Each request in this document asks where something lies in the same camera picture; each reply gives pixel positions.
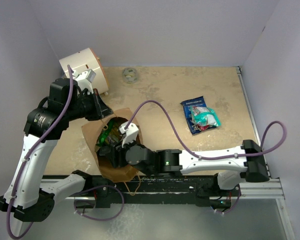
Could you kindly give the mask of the brown paper bag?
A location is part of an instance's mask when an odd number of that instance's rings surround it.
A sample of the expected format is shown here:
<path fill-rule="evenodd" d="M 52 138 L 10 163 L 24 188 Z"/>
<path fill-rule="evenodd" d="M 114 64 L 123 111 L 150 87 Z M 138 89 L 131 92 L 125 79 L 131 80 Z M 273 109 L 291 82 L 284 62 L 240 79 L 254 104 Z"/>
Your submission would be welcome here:
<path fill-rule="evenodd" d="M 90 121 L 81 127 L 85 142 L 94 158 L 97 168 L 102 177 L 114 182 L 129 182 L 138 175 L 138 170 L 131 165 L 114 168 L 110 161 L 104 156 L 97 156 L 99 147 L 96 146 L 97 140 L 104 127 L 108 127 L 110 120 L 114 119 L 120 124 L 127 122 L 133 115 L 130 108 L 121 108 L 115 110 L 113 114 L 106 118 Z"/>

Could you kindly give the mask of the blue chips bag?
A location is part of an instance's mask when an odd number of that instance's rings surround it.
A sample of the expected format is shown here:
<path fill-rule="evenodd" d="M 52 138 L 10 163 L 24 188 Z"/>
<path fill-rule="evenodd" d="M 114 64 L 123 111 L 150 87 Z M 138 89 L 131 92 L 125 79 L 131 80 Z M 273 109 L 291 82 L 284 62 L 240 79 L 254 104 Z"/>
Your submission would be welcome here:
<path fill-rule="evenodd" d="M 181 103 L 187 126 L 192 135 L 199 134 L 210 128 L 207 115 L 210 112 L 203 96 L 184 100 Z"/>

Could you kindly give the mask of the red snack packet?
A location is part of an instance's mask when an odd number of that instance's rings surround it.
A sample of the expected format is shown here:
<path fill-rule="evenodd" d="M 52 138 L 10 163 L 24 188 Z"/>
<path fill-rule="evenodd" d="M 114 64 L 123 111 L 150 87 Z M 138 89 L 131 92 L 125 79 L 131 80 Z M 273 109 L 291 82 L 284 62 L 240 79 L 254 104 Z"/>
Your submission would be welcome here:
<path fill-rule="evenodd" d="M 199 128 L 200 131 L 205 131 L 205 130 L 207 130 L 210 126 L 209 126 L 209 125 L 206 125 L 206 126 L 198 125 L 197 127 Z"/>

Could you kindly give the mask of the teal snack packet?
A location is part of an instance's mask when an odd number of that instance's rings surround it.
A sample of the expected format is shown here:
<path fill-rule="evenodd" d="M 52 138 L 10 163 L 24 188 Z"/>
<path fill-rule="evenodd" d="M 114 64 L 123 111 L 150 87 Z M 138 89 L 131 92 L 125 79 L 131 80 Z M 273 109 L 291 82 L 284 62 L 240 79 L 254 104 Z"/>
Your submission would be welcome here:
<path fill-rule="evenodd" d="M 191 106 L 192 121 L 197 126 L 220 127 L 221 122 L 216 112 L 209 107 Z"/>

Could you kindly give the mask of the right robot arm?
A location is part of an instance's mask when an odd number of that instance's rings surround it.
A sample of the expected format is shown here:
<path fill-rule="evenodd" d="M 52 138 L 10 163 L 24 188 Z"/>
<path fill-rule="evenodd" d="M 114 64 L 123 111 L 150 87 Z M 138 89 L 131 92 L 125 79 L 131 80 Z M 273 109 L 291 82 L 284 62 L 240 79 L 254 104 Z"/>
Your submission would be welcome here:
<path fill-rule="evenodd" d="M 240 183 L 263 183 L 270 179 L 262 149 L 251 139 L 232 148 L 195 152 L 185 149 L 152 151 L 133 141 L 102 146 L 96 153 L 114 168 L 131 166 L 148 177 L 180 177 L 200 171 L 217 171 L 212 190 L 218 196 Z"/>

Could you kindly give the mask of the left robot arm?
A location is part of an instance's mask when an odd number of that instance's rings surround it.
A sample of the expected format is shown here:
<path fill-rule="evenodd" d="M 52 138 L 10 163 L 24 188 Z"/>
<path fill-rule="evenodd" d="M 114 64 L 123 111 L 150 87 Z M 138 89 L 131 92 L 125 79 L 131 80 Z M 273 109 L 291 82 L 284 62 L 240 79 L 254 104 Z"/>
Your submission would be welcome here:
<path fill-rule="evenodd" d="M 71 121 L 97 121 L 112 113 L 90 80 L 58 78 L 52 82 L 49 95 L 27 116 L 22 153 L 10 187 L 0 196 L 0 211 L 11 212 L 24 223 L 42 222 L 65 198 L 91 194 L 92 177 L 80 170 L 48 187 L 41 187 L 41 181 L 50 155 Z"/>

